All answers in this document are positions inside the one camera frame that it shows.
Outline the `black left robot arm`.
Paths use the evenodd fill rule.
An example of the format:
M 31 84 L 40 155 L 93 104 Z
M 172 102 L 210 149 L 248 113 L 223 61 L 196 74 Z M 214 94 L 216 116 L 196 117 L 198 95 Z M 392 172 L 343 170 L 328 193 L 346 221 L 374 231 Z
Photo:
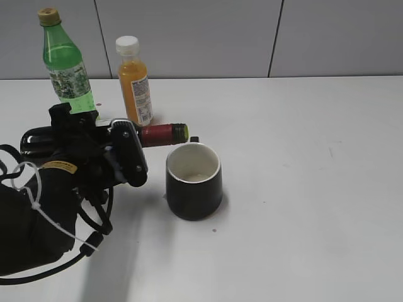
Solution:
M 97 111 L 49 110 L 48 127 L 27 131 L 15 148 L 1 145 L 16 166 L 1 166 L 1 284 L 37 281 L 95 252 L 113 229 L 114 188 L 128 182 L 122 151 L 133 130 L 98 126 Z

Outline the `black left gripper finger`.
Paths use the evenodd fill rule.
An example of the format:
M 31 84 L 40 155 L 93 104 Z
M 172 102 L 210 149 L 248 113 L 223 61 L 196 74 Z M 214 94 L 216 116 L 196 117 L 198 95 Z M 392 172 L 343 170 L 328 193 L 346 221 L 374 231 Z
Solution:
M 52 106 L 48 112 L 51 119 L 52 133 L 58 137 L 85 135 L 96 128 L 98 111 L 70 113 L 70 103 L 60 103 Z

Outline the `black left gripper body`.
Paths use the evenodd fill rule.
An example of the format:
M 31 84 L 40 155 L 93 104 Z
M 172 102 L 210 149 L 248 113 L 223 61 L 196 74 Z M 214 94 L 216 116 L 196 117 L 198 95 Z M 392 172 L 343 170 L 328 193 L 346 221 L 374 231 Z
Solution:
M 55 137 L 55 151 L 47 164 L 59 161 L 81 186 L 107 189 L 126 183 L 111 150 L 85 133 L 65 133 Z

